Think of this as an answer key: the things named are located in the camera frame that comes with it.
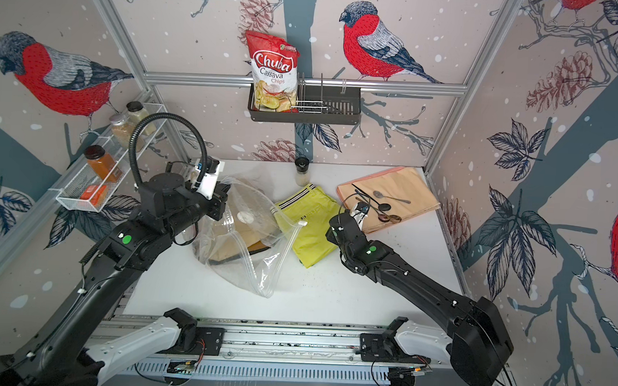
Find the beige corduroy trousers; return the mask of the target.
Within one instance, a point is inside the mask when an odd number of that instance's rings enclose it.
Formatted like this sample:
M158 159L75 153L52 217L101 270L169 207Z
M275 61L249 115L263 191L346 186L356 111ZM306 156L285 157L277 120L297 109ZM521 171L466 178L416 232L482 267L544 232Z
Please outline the beige corduroy trousers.
M222 265L269 250L271 246L263 241L268 237L263 225L251 212L225 211L214 229L209 264Z

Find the yellow trousers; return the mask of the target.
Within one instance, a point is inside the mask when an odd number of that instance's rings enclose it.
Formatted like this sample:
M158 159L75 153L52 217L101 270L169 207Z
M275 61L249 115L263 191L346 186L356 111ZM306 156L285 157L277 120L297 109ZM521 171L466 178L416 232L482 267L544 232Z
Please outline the yellow trousers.
M326 235L331 228L329 221L339 213L340 204L326 195L321 187L307 184L276 205L292 222L306 223L292 245L292 250L305 268L313 267L337 250Z

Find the clear plastic vacuum bag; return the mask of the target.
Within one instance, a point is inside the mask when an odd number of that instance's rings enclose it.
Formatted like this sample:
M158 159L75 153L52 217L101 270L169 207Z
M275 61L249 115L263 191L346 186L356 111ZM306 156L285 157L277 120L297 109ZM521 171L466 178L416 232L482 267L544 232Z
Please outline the clear plastic vacuum bag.
M227 177L224 183L229 191L223 216L200 220L195 258L237 288L270 298L307 222L291 220L248 181Z

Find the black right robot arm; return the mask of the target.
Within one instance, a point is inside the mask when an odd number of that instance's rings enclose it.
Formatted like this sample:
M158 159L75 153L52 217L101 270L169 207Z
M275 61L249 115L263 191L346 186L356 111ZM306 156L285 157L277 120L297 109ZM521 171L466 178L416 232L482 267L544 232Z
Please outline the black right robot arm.
M391 247L369 241L350 212L332 217L326 238L341 262L410 301L450 337L449 361L468 386L493 386L514 351L498 308L488 298L472 300L437 283Z

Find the red cassava chips bag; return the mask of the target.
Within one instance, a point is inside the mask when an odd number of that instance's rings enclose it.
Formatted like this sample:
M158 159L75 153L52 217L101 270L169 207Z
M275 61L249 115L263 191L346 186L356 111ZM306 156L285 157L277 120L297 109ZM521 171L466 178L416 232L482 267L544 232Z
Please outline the red cassava chips bag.
M290 112L297 103L300 53L286 40L257 31L245 33L253 77L252 109Z

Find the black spoon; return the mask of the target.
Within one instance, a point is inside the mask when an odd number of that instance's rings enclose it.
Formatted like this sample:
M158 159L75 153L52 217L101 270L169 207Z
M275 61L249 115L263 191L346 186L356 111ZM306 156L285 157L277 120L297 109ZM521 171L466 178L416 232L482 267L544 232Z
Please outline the black spoon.
M366 197L369 201L372 201L377 206L377 209L379 211L381 211L381 212L388 212L392 208L392 206L390 206L390 204L388 204L388 203L379 203L379 201L377 199L373 198L370 194L367 194L365 191L360 189L355 184L353 184L352 186L353 186L353 188L356 190L356 192L359 195Z

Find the wooden brown spoon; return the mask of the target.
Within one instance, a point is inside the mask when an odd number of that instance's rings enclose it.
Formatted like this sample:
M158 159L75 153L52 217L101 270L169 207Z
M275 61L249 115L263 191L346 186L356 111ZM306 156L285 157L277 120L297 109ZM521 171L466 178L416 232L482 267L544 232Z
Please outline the wooden brown spoon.
M378 220L382 223L397 224L402 222L402 218L399 215L388 214L387 212L381 211L377 208L374 208L374 211L377 213Z

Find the beige cloth placemat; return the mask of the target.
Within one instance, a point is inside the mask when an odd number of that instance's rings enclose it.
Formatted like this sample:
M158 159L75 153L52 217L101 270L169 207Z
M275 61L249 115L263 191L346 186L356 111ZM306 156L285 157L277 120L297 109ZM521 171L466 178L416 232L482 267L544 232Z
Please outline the beige cloth placemat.
M374 211L374 208L377 208L377 206L366 197L359 195L353 188L353 184L377 199L379 203L390 204L392 208L387 213L399 215L402 218L402 222L424 215L430 211L433 212L439 208L440 202L428 188L420 172L412 167L396 167L338 185L336 188L337 195L347 209L352 210L360 201L371 203L371 209L363 222L363 231L365 233L384 230L397 224L379 221L377 213ZM394 200L376 198L374 191L379 191L395 198L409 200L411 204L406 205Z

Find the orange spice jar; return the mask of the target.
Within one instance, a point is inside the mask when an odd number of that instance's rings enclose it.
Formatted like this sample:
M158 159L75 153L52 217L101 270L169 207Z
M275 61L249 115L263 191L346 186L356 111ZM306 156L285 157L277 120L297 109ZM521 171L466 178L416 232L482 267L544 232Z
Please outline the orange spice jar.
M100 180L115 183L119 180L116 163L101 145L91 145L83 152L88 164Z

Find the small orange box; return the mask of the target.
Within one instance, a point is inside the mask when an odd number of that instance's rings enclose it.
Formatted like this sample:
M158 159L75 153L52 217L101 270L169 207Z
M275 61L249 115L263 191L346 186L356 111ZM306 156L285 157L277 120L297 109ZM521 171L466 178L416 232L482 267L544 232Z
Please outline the small orange box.
M98 206L106 198L108 187L107 184L92 184L83 191L80 199L90 202L93 206Z

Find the tan spice jar silver lid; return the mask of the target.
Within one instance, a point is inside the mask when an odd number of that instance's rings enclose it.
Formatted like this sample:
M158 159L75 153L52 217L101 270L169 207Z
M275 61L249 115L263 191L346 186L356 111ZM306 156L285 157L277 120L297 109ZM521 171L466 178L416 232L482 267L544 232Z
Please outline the tan spice jar silver lid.
M114 138L124 149L128 149L136 127L134 120L127 113L119 113L110 116L110 123Z

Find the light spice jar black lid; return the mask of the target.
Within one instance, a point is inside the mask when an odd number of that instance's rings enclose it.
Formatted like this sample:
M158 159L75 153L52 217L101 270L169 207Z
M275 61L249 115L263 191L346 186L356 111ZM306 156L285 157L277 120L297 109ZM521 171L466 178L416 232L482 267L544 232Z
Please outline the light spice jar black lid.
M146 117L150 116L150 113L145 109L142 102L133 101L127 104L127 115L130 124L137 126L140 121L143 121ZM146 125L146 128L141 132L142 135L151 136L157 131L155 123Z

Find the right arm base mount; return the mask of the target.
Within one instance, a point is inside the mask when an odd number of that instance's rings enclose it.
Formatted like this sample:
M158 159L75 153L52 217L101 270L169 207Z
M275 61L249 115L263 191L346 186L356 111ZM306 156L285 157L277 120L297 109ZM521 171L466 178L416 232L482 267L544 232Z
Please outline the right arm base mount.
M408 364L429 364L429 360L419 355L408 355L397 345L392 337L385 334L360 334L358 354L363 362L388 362Z

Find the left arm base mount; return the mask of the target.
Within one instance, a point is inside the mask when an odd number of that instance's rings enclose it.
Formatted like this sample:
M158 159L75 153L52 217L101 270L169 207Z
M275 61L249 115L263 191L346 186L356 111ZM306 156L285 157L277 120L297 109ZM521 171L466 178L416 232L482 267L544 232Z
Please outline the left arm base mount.
M219 356L226 330L218 327L193 327L181 331L177 342L162 351L168 355Z

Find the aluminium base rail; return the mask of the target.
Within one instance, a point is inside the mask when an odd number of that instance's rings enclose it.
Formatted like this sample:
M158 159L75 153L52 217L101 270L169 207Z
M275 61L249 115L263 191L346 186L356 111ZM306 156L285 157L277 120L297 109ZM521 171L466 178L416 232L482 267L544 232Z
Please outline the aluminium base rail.
M358 354L360 334L392 337L408 355L429 360L429 365L449 364L450 337L441 330L406 322L396 331L382 327L296 325L205 320L197 327L224 328L226 334L219 356L244 361L337 364L363 362Z

